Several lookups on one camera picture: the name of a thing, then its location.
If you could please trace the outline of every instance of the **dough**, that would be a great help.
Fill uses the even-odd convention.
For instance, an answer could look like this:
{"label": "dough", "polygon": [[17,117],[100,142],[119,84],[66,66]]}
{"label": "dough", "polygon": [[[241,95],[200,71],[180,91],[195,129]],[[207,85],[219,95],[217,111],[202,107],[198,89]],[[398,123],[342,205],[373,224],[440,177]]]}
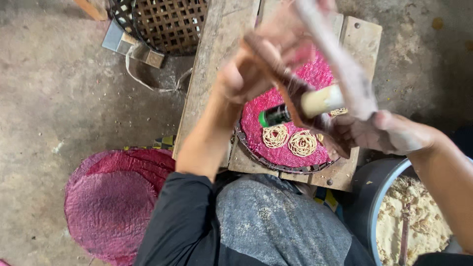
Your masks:
{"label": "dough", "polygon": [[445,222],[440,209],[424,185],[417,179],[401,176],[388,189],[379,208],[376,225],[376,244],[383,265],[397,265],[401,249],[404,204],[411,202],[409,237],[407,240],[407,265],[411,266],[417,256],[442,251],[452,231]]}

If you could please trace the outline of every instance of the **hand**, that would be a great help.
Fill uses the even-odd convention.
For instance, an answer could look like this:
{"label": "hand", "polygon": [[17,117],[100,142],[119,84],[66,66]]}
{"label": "hand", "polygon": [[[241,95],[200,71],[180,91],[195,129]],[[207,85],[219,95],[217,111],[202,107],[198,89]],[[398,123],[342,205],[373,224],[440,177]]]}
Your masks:
{"label": "hand", "polygon": [[[267,20],[256,29],[256,33],[267,40],[267,49],[289,69],[295,69],[305,63],[307,58],[295,57],[296,50],[312,43],[304,35],[305,28],[292,7],[293,2],[283,0],[274,12],[273,19]],[[336,11],[334,0],[317,2],[324,14]],[[236,104],[244,104],[274,87],[259,68],[256,58],[243,47],[238,49],[218,73],[217,83],[223,86],[216,86],[214,89],[220,90],[230,102]]]}
{"label": "hand", "polygon": [[[386,154],[407,155],[431,147],[437,135],[437,129],[413,122],[403,116],[393,115],[388,111],[378,111],[372,119],[363,122],[349,114],[334,118],[335,129],[352,146],[360,146]],[[389,142],[395,150],[386,150],[380,139],[380,131],[386,131]]]}

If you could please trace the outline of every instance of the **person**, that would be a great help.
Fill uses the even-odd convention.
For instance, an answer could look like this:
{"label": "person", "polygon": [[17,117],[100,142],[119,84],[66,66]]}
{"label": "person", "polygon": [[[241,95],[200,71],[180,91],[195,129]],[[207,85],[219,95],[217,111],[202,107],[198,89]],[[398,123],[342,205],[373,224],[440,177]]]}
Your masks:
{"label": "person", "polygon": [[[262,25],[258,33],[275,36],[275,28],[288,24]],[[287,48],[293,37],[273,39],[285,63],[292,62]],[[242,175],[213,190],[243,105],[268,85],[243,48],[218,73],[205,111],[179,151],[176,172],[160,192],[135,266],[375,264],[330,209],[288,181]],[[349,115],[334,122],[353,145],[381,150],[379,131]],[[373,124],[388,132],[395,153],[411,160],[466,254],[426,254],[416,264],[472,265],[467,254],[473,252],[473,164],[435,128],[388,111],[377,112]]]}

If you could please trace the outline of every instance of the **stained floor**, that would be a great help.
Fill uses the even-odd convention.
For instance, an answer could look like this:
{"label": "stained floor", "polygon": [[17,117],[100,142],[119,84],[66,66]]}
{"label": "stained floor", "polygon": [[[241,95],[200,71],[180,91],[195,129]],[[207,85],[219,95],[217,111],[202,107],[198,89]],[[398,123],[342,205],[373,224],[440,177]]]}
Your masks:
{"label": "stained floor", "polygon": [[[383,26],[373,81],[382,108],[444,131],[473,120],[473,2],[337,3]],[[177,132],[184,93],[129,77],[124,57],[100,46],[108,24],[69,0],[0,0],[0,258],[13,266],[88,265],[64,219],[68,175],[95,152]],[[172,87],[192,63],[170,58],[140,74]]]}

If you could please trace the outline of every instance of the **wooden plank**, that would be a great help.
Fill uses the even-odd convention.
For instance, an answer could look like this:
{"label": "wooden plank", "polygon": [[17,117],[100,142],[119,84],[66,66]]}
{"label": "wooden plank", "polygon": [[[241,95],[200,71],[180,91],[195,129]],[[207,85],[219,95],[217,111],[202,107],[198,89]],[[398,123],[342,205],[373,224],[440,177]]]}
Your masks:
{"label": "wooden plank", "polygon": [[351,178],[355,172],[359,147],[351,149],[350,159],[340,158],[330,167],[311,176],[308,184],[351,191]]}
{"label": "wooden plank", "polygon": [[[341,14],[332,17],[331,21],[334,32],[339,32],[338,36],[340,37],[343,48],[349,51],[355,60],[363,66],[367,72],[367,77],[372,81],[382,27],[354,17],[346,17],[345,21],[343,21],[343,15]],[[233,149],[231,158],[234,158],[235,155],[238,156],[240,160],[241,156],[246,155],[241,145],[234,145]],[[350,191],[351,179],[356,169],[358,153],[359,148],[353,148],[349,160],[340,158],[332,166],[317,174],[307,176],[281,173],[280,177],[288,180],[307,182],[311,185]],[[254,162],[251,161],[248,156],[239,161],[238,164],[232,164],[232,162],[230,162],[229,169],[247,173],[259,173],[263,172],[265,169],[269,170],[259,164],[255,166]],[[327,184],[329,179],[333,182],[331,186]]]}
{"label": "wooden plank", "polygon": [[235,137],[232,153],[230,155],[231,159],[228,165],[229,170],[244,173],[270,174],[273,176],[279,175],[278,171],[271,170],[261,165],[259,162],[252,160],[243,145],[239,142],[238,137]]}
{"label": "wooden plank", "polygon": [[105,8],[99,7],[87,0],[74,0],[77,5],[79,5],[82,10],[84,10],[89,16],[91,16],[94,20],[102,21],[107,20],[107,10]]}
{"label": "wooden plank", "polygon": [[340,39],[343,48],[364,68],[369,81],[375,75],[379,43],[383,27],[359,18],[346,17]]}
{"label": "wooden plank", "polygon": [[261,21],[268,21],[274,16],[274,12],[281,0],[261,0],[260,17]]}
{"label": "wooden plank", "polygon": [[[271,13],[275,10],[275,7],[280,2],[280,0],[265,0],[263,7],[263,21],[271,19]],[[343,14],[333,14],[330,16],[330,21],[334,33],[340,37],[343,25]],[[229,170],[244,172],[244,173],[267,173],[274,176],[278,176],[282,179],[294,180],[299,182],[307,183],[309,181],[309,175],[298,175],[298,174],[289,174],[284,172],[277,172],[270,170],[267,167],[256,163],[252,160],[245,150],[245,147],[238,145],[237,143],[233,144],[232,154],[230,155],[230,164],[228,166]]]}
{"label": "wooden plank", "polygon": [[[210,1],[205,16],[205,25],[194,61],[189,90],[177,132],[173,158],[179,152],[184,139],[201,117],[217,69],[225,57],[238,46],[240,35],[253,28],[260,0],[215,0]],[[228,167],[229,153],[222,161]]]}

